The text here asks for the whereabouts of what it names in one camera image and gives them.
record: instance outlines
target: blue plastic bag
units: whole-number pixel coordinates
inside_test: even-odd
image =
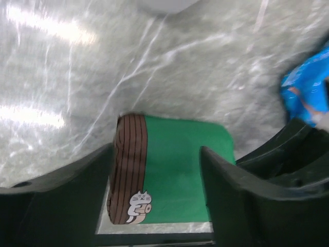
[[[329,112],[326,78],[329,78],[329,42],[322,52],[307,59],[283,78],[281,95],[290,119],[296,117],[315,127]]]

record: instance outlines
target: white marble countertop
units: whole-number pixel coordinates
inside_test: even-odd
[[[284,126],[280,77],[328,31],[329,2],[202,0],[154,16],[131,0],[2,0],[0,18],[0,186],[11,186],[111,142],[128,111],[219,122],[237,158],[254,150]],[[147,231],[209,228],[179,227]]]

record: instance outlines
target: cartoon cat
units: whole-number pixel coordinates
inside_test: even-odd
[[[152,197],[148,194],[146,190],[144,193],[138,191],[130,198],[130,207],[128,209],[129,219],[126,223],[137,224],[143,221],[146,214],[151,211]]]

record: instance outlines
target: brown striped band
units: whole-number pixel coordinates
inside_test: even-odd
[[[131,196],[143,192],[148,146],[145,117],[136,114],[120,117],[114,145],[115,165],[110,177],[107,212],[113,224],[126,224]]]

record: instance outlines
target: grey veined marble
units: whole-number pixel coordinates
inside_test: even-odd
[[[284,126],[280,76],[328,23],[327,0],[201,0],[167,16],[131,0],[0,0],[0,185],[110,142],[131,110],[219,122],[239,158]],[[104,214],[99,231],[209,230]]]

